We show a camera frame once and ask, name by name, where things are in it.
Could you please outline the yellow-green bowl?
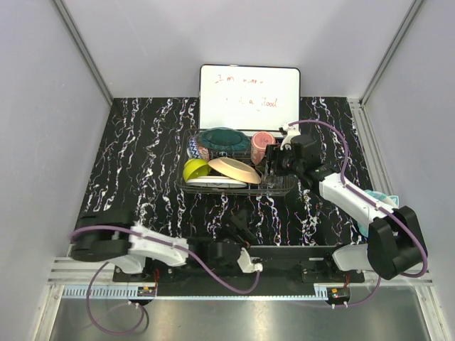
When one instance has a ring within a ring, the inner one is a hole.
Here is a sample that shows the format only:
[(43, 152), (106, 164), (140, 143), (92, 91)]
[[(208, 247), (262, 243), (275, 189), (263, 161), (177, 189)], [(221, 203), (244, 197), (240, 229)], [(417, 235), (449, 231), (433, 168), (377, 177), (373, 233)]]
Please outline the yellow-green bowl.
[(201, 176), (207, 176), (210, 172), (210, 166), (208, 162), (203, 159), (192, 158), (186, 161), (183, 167), (183, 179), (185, 182), (198, 178)]

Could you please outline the white watermelon plate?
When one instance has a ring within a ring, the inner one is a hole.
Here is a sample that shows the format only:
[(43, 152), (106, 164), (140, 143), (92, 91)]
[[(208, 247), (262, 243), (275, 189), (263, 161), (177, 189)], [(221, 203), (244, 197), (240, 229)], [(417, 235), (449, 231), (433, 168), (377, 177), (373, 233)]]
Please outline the white watermelon plate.
[(247, 184), (225, 176), (200, 176), (189, 179), (186, 185), (199, 188), (246, 188)]

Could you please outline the orange floral plate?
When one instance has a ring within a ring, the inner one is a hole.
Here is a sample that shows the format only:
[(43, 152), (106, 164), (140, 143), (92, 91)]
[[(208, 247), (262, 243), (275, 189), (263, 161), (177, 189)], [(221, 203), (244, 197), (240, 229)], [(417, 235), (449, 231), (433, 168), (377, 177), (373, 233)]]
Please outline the orange floral plate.
[(242, 161), (220, 157), (210, 160), (208, 165), (213, 170), (229, 178), (255, 185), (261, 183), (261, 177), (257, 174), (256, 170)]

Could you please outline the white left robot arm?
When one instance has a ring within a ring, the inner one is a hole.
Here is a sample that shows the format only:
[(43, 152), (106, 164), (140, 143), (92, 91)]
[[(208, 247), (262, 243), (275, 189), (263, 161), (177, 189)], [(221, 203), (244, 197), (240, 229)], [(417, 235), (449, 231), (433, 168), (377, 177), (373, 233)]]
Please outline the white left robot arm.
[(131, 274), (138, 281), (148, 280), (154, 271), (148, 259), (172, 268), (188, 266), (197, 261), (192, 251), (211, 270), (240, 269), (244, 274), (262, 271), (259, 258), (250, 256), (250, 243), (235, 229), (228, 228), (229, 237), (170, 237), (144, 227), (125, 210), (93, 212), (79, 216), (70, 257), (82, 262), (107, 261)]

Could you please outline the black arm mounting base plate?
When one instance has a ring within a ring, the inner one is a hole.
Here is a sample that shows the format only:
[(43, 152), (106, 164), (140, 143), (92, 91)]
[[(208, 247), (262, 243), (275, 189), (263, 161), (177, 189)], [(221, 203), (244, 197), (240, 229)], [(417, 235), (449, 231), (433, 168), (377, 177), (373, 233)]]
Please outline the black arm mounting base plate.
[[(253, 246), (249, 254), (262, 261), (263, 272), (251, 296), (309, 296), (316, 284), (343, 286), (364, 283), (359, 271), (342, 272), (330, 257), (335, 247)], [(190, 260), (187, 266), (170, 268), (156, 260), (147, 260), (141, 274), (114, 270), (115, 283), (145, 286), (156, 279), (160, 297), (229, 297), (237, 294), (219, 284), (199, 264)]]

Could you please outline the clear drinking glass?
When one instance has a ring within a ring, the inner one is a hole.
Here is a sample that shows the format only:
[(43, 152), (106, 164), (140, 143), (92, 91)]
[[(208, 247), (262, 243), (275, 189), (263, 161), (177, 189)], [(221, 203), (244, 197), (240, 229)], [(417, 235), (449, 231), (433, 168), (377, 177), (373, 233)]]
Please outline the clear drinking glass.
[(267, 188), (284, 189), (287, 187), (287, 176), (265, 173), (262, 177), (262, 183)]

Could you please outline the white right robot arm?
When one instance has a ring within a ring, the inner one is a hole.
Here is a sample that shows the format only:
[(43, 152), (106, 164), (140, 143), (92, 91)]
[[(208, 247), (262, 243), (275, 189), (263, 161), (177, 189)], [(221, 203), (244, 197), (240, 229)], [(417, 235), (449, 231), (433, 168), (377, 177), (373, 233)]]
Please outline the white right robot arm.
[(324, 276), (336, 282), (349, 271), (361, 270), (390, 280), (411, 276), (410, 269), (418, 264), (426, 271), (427, 250), (415, 211), (373, 198), (340, 171), (322, 163), (316, 152), (315, 141), (298, 134), (268, 145), (264, 159), (268, 174), (297, 177), (305, 189), (338, 206), (367, 229), (366, 243), (345, 245), (332, 253), (323, 263)]

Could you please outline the teal scalloped plate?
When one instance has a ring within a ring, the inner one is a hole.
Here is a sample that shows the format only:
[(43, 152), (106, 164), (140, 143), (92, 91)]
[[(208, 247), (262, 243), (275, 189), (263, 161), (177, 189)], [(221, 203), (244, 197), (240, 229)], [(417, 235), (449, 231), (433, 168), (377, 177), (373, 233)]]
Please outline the teal scalloped plate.
[(196, 136), (199, 146), (216, 151), (243, 152), (250, 148), (250, 139), (238, 130), (225, 127), (200, 131)]

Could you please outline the red patterned bowl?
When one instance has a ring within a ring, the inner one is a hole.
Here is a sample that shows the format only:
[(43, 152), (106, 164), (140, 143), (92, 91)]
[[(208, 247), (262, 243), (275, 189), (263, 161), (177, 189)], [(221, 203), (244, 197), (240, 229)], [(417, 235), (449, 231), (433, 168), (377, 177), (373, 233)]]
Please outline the red patterned bowl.
[(188, 139), (187, 153), (189, 158), (203, 159), (210, 161), (217, 158), (217, 153), (213, 149), (201, 146), (195, 136)]

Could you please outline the pink mug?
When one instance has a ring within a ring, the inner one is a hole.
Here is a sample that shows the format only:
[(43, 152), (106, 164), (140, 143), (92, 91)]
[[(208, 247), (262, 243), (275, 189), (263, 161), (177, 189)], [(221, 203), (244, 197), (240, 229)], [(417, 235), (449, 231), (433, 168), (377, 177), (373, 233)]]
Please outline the pink mug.
[(275, 137), (268, 131), (259, 131), (251, 138), (250, 157), (251, 161), (257, 165), (265, 156), (267, 146), (275, 144)]

